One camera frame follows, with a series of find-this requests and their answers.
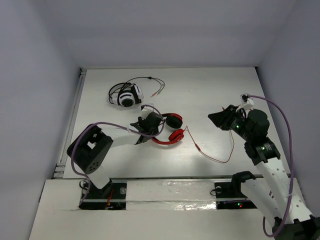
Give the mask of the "red black headphones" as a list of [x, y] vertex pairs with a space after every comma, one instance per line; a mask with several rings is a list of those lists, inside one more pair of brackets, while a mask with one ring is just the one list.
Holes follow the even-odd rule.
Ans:
[[185, 130], [182, 129], [183, 118], [177, 113], [164, 113], [161, 116], [164, 118], [164, 123], [174, 131], [168, 137], [168, 141], [161, 141], [156, 137], [153, 137], [152, 141], [164, 146], [173, 145], [181, 141], [184, 138], [185, 132]]

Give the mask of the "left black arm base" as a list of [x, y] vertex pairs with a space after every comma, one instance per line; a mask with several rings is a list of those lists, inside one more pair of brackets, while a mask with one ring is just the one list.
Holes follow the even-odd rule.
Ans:
[[102, 196], [99, 189], [91, 184], [90, 190], [85, 197], [88, 186], [87, 180], [79, 182], [79, 187], [81, 188], [80, 199], [84, 198], [79, 204], [81, 210], [126, 210], [127, 182], [113, 182], [112, 185], [107, 187], [105, 196]]

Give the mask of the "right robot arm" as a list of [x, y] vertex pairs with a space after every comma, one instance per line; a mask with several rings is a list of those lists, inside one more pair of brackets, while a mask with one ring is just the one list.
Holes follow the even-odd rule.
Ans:
[[265, 190], [250, 171], [235, 173], [230, 190], [238, 197], [246, 196], [263, 214], [262, 223], [269, 224], [275, 240], [317, 240], [320, 219], [315, 217], [294, 190], [293, 175], [287, 175], [281, 155], [267, 136], [270, 122], [265, 112], [253, 109], [243, 113], [234, 105], [211, 113], [208, 118], [223, 131], [234, 131], [244, 141], [244, 149], [262, 174]]

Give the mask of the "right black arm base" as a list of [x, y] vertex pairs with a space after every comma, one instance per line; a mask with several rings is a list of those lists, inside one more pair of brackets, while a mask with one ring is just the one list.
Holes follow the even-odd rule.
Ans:
[[216, 198], [216, 208], [218, 210], [256, 209], [254, 203], [241, 192], [241, 184], [255, 179], [256, 177], [250, 171], [242, 171], [233, 174], [229, 182], [215, 183], [210, 195]]

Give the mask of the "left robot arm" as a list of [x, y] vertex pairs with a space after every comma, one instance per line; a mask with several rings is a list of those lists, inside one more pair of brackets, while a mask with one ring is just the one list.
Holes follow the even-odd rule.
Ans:
[[161, 114], [150, 111], [130, 124], [133, 129], [109, 122], [88, 125], [66, 151], [73, 172], [88, 180], [88, 191], [94, 187], [98, 196], [107, 197], [113, 185], [102, 167], [108, 151], [119, 146], [139, 145], [156, 137], [162, 120]]

